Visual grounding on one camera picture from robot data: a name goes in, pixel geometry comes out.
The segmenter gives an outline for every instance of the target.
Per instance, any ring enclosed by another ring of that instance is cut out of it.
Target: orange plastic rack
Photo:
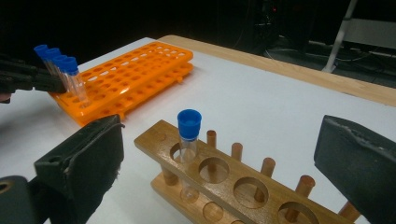
[[[193,68],[192,52],[152,42],[80,73],[90,103],[84,105],[71,92],[50,93],[80,126],[111,114],[125,113],[175,82]]]

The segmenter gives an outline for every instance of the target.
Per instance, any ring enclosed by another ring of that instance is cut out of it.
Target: wooden dowel
[[[209,130],[206,132],[206,142],[213,148],[217,148],[217,134],[214,130]]]
[[[210,147],[217,148],[217,134],[213,130],[206,132],[206,142]],[[216,164],[207,165],[208,172],[216,172]]]
[[[309,194],[311,193],[312,188],[315,186],[315,180],[309,176],[309,175],[303,175],[300,178],[300,181],[298,182],[297,188],[296,188],[296,193],[308,197]],[[289,222],[296,222],[297,221],[297,216],[300,214],[299,211],[296,211],[294,209],[288,209],[285,215],[285,219]]]
[[[242,160],[242,150],[243,146],[240,143],[233,143],[231,146],[231,157],[241,161]]]
[[[355,208],[355,206],[353,206],[352,203],[346,202],[344,207],[338,212],[338,215],[354,222],[361,216],[361,213]]]
[[[275,161],[272,158],[265,158],[262,161],[262,170],[260,171],[260,173],[262,173],[263,175],[266,175],[268,177],[271,177],[274,169],[275,169]],[[256,193],[254,194],[254,199],[256,200],[256,202],[262,203],[264,202],[264,193],[260,190],[260,189],[256,189]]]
[[[161,169],[163,170],[163,179],[165,180],[165,184],[167,186],[174,186],[177,184],[178,177],[174,173],[170,172],[168,169],[165,167],[161,166]]]

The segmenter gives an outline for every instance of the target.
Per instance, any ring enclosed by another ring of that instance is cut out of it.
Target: blue screw cap
[[[64,70],[64,64],[63,60],[67,58],[66,55],[58,55],[52,59],[52,61],[55,63],[56,66],[59,67],[59,70],[63,71]]]
[[[47,56],[46,50],[48,50],[49,47],[47,45],[38,45],[34,48],[35,53],[38,55],[40,58],[45,58]]]
[[[62,60],[61,65],[68,75],[75,76],[78,74],[78,65],[75,57],[66,57]]]
[[[193,140],[199,135],[201,129],[201,114],[193,109],[185,109],[178,113],[178,131],[182,138]]]
[[[47,49],[46,58],[52,60],[54,57],[61,55],[61,51],[58,48]]]

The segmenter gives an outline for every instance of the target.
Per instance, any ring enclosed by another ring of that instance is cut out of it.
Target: clear test tube
[[[59,55],[61,55],[61,51],[58,48],[47,49],[45,51],[44,58],[42,58],[42,60],[47,64],[47,68],[49,69],[49,72],[55,77],[59,76],[59,74],[56,71],[56,65],[53,62],[53,58]]]
[[[180,162],[187,163],[198,154],[198,135],[201,128],[201,114],[193,109],[186,109],[177,115]],[[194,203],[199,197],[199,191],[182,180],[181,199],[186,203]]]
[[[61,78],[62,83],[64,84],[64,88],[69,91],[69,83],[67,80],[67,75],[62,72],[63,60],[67,58],[66,55],[59,55],[52,59],[55,64],[55,70],[58,76]]]
[[[78,97],[83,103],[82,106],[86,107],[90,104],[87,93],[85,92],[85,83],[79,75],[78,65],[75,57],[66,57],[61,62],[61,69],[65,76],[67,76],[67,83],[70,92]]]
[[[35,53],[38,55],[38,57],[40,57],[41,61],[43,62],[44,65],[46,65],[46,68],[49,70],[50,72],[50,66],[48,65],[47,60],[45,60],[47,58],[47,53],[46,51],[49,49],[49,47],[47,45],[38,45],[34,48]]]

